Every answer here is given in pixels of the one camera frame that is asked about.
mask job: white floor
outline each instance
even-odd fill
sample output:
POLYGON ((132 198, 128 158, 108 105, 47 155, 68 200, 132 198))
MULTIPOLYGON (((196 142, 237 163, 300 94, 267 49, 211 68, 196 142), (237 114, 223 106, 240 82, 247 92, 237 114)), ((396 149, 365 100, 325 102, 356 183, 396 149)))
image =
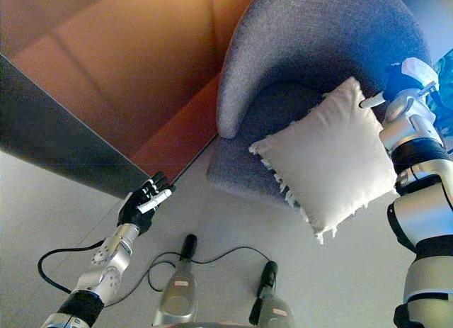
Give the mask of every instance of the white floor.
MULTIPOLYGON (((298 327, 394 327, 393 311, 401 302, 406 270, 413 257, 398 245, 386 223, 386 207, 392 197, 384 196, 368 210, 359 211, 340 226, 335 239, 329 238, 320 246, 311 228, 289 208, 214 189, 205 177, 213 145, 178 181, 175 195, 160 207, 151 229, 137 240, 121 293, 134 284, 153 256, 178 251, 184 237, 195 233, 195 257, 199 260, 250 244, 278 262, 277 292, 292 306, 298 327)), ((52 194, 64 192, 55 181, 61 177, 46 171, 42 174, 46 178, 41 185, 31 182, 29 188, 50 189, 44 203, 52 207, 52 194)), ((26 171, 16 178, 25 181, 26 171)), ((4 181, 11 185, 12 180, 4 181)), ((29 188, 25 188, 23 197, 33 193, 29 188)), ((7 216, 15 212, 12 204, 6 206, 9 213, 2 215, 3 327, 39 327, 59 307, 66 294, 39 279, 36 260, 47 250, 90 245, 110 234, 117 220, 117 201, 84 189, 74 193, 69 212, 55 209, 53 214, 42 213, 37 207, 27 213, 22 209, 23 215, 28 215, 22 222, 8 220, 7 216)), ((20 202, 14 205, 21 207, 20 202)), ((55 280, 72 287, 90 258, 90 253, 56 256, 45 268, 55 280)), ((215 264, 195 266, 198 320, 247 324, 264 265, 265 260, 256 253, 238 251, 215 264)), ((156 285, 163 285, 170 275, 170 266, 157 267, 156 285)), ((127 300, 105 309, 95 327, 150 327, 158 301, 159 294, 143 282, 127 300)))

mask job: label sticker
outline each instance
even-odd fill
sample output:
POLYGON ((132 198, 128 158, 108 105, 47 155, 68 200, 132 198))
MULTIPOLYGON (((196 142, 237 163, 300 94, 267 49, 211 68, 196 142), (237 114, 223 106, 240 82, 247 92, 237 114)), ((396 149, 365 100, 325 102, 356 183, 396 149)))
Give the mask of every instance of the label sticker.
POLYGON ((188 287, 189 282, 187 281, 175 281, 175 286, 177 287, 188 287))
POLYGON ((277 315, 280 315, 280 316, 285 316, 285 317, 288 316, 288 313, 285 312, 284 310, 281 310, 281 309, 273 308, 272 311, 273 311, 274 314, 277 314, 277 315))

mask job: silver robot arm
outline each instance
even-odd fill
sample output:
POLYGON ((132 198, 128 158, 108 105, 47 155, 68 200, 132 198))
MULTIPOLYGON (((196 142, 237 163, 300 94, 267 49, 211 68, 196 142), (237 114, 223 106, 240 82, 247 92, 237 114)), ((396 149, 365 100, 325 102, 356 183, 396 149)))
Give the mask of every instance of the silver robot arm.
POLYGON ((386 89, 365 107, 379 98, 390 101, 380 138, 394 163, 400 197, 387 216, 398 241, 416 253, 394 323, 398 328, 453 327, 453 162, 426 105, 427 98, 441 102, 438 79, 416 58, 389 71, 386 89))
POLYGON ((118 210, 115 233, 104 240, 69 298, 48 317, 42 328, 89 328, 94 324, 120 287, 134 240, 149 229, 159 204, 174 192, 174 186, 165 181, 164 174, 158 173, 127 195, 118 210))

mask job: orange wall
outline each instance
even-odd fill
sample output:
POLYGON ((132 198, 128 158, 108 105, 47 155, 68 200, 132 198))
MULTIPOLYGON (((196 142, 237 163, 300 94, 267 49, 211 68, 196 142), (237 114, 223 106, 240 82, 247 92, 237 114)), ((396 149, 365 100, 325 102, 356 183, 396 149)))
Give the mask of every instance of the orange wall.
POLYGON ((1 51, 132 157, 218 74, 249 1, 5 0, 1 51))

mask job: gray armchair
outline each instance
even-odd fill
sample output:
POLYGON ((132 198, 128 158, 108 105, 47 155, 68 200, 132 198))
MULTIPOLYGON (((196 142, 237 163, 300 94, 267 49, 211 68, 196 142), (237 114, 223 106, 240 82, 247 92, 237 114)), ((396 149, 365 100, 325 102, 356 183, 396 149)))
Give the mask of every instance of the gray armchair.
MULTIPOLYGON (((217 106, 221 139, 208 179, 231 193, 285 203, 250 144, 303 118, 322 93, 350 76, 365 96, 375 95, 388 65, 407 57, 431 64, 401 0, 253 0, 226 54, 217 106)), ((383 118, 384 108, 374 112, 383 118)))

